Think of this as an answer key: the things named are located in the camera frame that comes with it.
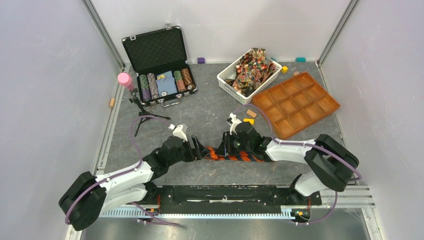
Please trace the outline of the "orange navy striped tie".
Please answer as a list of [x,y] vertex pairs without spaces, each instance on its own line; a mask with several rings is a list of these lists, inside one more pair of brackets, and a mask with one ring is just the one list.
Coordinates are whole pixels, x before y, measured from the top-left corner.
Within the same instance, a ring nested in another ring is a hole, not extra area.
[[218,150],[216,148],[207,146],[207,150],[209,150],[209,154],[205,156],[206,159],[214,160],[214,161],[242,161],[242,162],[265,162],[262,159],[256,158],[251,153],[247,153],[245,151],[241,151],[236,155],[219,155]]

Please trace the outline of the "white plastic basket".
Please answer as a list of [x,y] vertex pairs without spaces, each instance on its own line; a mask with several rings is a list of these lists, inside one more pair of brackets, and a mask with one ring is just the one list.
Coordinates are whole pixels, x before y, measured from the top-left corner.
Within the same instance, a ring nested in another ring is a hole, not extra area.
[[248,104],[281,69],[279,63],[267,58],[266,49],[253,47],[217,75],[218,85],[241,104]]

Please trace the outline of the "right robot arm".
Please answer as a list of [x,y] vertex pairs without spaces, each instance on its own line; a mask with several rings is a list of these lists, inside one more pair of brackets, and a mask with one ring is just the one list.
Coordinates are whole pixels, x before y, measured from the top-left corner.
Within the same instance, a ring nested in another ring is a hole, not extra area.
[[249,122],[242,122],[224,132],[217,155],[240,156],[247,153],[257,161],[296,162],[310,172],[301,174],[291,184],[289,199],[302,204],[315,192],[330,189],[343,192],[350,181],[360,177],[359,159],[327,134],[316,139],[288,141],[260,135]]

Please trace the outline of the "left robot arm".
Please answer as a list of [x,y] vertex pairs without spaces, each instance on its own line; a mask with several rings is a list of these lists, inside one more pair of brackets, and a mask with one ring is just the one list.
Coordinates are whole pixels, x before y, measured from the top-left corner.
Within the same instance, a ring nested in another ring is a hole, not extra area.
[[65,224],[81,231],[113,208],[131,202],[153,203],[157,198],[153,180],[163,176],[178,162],[202,160],[210,154],[196,136],[187,141],[170,136],[133,165],[103,175],[81,173],[60,198]]

